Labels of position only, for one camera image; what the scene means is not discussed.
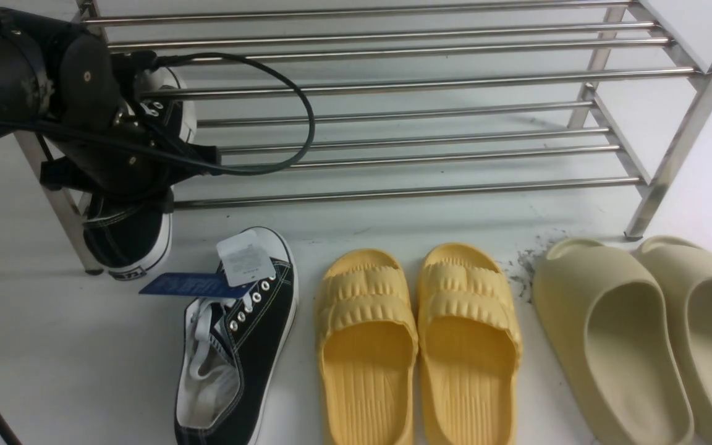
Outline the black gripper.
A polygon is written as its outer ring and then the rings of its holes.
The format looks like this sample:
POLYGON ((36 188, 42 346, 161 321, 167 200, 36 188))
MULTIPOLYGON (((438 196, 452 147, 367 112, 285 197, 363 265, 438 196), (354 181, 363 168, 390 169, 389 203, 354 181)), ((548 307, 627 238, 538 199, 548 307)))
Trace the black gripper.
POLYGON ((79 54, 54 63, 59 82, 43 135, 61 158, 43 161, 40 183, 116 205, 141 206, 169 197, 172 186, 206 174, 217 150, 196 145, 192 103, 148 94, 185 87, 176 68, 152 51, 131 56, 79 54))

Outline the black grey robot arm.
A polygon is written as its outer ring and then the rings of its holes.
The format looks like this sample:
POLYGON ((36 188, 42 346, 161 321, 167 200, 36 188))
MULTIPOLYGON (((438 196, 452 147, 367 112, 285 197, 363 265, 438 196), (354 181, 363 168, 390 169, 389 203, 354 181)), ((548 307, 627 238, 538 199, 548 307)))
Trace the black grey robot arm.
POLYGON ((0 7, 0 138, 27 130, 57 147, 40 165, 46 189, 138 203, 206 174, 198 163, 218 155, 190 141, 192 107, 146 98, 164 79, 153 51, 113 54, 79 23, 0 7))

